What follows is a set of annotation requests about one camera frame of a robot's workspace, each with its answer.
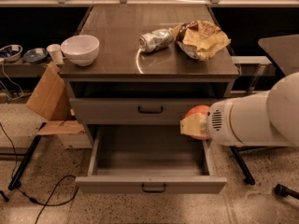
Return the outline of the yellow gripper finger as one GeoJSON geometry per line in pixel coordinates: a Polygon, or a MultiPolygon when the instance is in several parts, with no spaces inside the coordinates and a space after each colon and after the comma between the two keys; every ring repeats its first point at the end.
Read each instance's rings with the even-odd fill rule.
{"type": "Polygon", "coordinates": [[[192,137],[207,137],[206,115],[194,113],[180,122],[180,133],[192,137]]]}

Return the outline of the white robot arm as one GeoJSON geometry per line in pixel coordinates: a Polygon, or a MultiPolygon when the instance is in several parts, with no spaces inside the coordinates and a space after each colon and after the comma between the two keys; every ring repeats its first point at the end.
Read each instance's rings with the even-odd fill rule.
{"type": "Polygon", "coordinates": [[[180,121],[180,132],[224,146],[298,147],[299,73],[269,91],[196,106],[180,121]]]}

